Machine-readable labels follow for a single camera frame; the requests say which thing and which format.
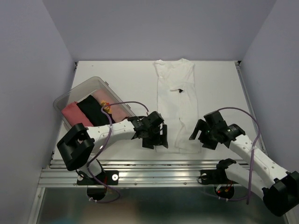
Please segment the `white printed t-shirt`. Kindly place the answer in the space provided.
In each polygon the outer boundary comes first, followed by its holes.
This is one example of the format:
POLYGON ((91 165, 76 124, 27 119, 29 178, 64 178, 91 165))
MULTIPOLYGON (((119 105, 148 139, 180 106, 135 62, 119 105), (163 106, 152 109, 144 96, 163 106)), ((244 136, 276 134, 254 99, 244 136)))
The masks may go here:
POLYGON ((201 145, 189 140, 199 120, 195 88, 195 64, 186 59, 154 62, 157 73, 157 111, 167 125, 168 148, 159 153, 197 154, 201 145))

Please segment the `clear plastic storage bin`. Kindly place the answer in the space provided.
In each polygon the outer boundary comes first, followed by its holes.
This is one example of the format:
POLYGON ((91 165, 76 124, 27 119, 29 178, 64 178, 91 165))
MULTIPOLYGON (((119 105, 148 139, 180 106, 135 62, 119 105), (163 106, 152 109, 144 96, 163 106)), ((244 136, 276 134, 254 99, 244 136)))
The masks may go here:
MULTIPOLYGON (((67 93, 63 94, 62 96, 58 97, 54 100, 53 106, 55 110, 61 115, 62 117, 62 124, 60 128, 60 134, 58 140, 60 140, 66 133, 69 131, 72 126, 67 122, 66 118, 62 115, 62 110, 70 103, 77 102, 84 100, 89 95, 93 95, 93 93, 97 90, 103 89, 107 91, 110 96, 116 100, 116 102, 121 102, 121 98, 116 95, 116 93, 108 86, 106 82, 104 82, 100 77, 91 77, 78 85, 72 88, 67 93)), ((130 114, 129 117, 135 116, 132 112, 130 107, 126 104, 121 104, 122 108, 130 114)), ((111 115, 109 115, 110 119, 113 123, 116 123, 111 115)))

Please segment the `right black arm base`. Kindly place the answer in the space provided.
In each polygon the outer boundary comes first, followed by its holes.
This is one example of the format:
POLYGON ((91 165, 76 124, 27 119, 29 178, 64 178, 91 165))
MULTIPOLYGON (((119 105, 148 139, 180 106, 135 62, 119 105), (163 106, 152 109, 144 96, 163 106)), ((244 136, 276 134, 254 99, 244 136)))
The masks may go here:
POLYGON ((246 178, 246 170, 230 158, 220 160, 215 169, 202 169, 197 182, 202 185, 236 183, 246 178))

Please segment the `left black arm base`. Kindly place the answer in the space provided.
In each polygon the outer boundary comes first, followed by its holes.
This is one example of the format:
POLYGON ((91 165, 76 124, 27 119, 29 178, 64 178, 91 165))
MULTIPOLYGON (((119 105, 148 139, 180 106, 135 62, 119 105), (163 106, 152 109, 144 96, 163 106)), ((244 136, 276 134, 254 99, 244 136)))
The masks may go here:
MULTIPOLYGON (((118 185, 119 181, 119 171, 118 170, 105 170, 99 160, 95 160, 91 163, 89 167, 93 175, 106 185, 118 185)), ((100 185, 100 183, 95 180, 91 174, 88 172, 86 167, 83 170, 76 170, 77 173, 77 185, 79 186, 94 186, 100 185)))

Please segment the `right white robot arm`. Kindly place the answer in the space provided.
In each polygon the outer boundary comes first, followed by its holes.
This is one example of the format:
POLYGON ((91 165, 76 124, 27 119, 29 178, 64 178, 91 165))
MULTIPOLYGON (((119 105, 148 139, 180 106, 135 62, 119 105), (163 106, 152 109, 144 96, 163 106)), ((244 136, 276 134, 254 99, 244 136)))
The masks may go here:
POLYGON ((248 189, 245 199, 254 193, 275 216, 282 216, 299 204, 299 174, 289 172, 270 159, 255 146, 237 124, 228 125, 219 111, 204 115, 198 120, 190 140, 198 139, 204 148, 215 150, 218 144, 240 156, 249 164, 244 168, 233 159, 221 160, 215 169, 200 171, 198 183, 214 185, 217 198, 231 201, 233 185, 248 189))

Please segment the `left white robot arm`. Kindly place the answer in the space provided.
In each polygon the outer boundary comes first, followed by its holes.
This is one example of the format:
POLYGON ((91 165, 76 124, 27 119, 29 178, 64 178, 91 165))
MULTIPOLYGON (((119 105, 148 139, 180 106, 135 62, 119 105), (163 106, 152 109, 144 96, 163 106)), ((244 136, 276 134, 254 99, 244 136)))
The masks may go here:
POLYGON ((78 170, 98 184, 104 172, 97 157, 121 140, 141 139, 142 147, 168 147, 168 127, 161 114, 154 111, 148 116, 134 116, 104 126, 74 125, 57 143, 57 148, 69 171, 78 170))

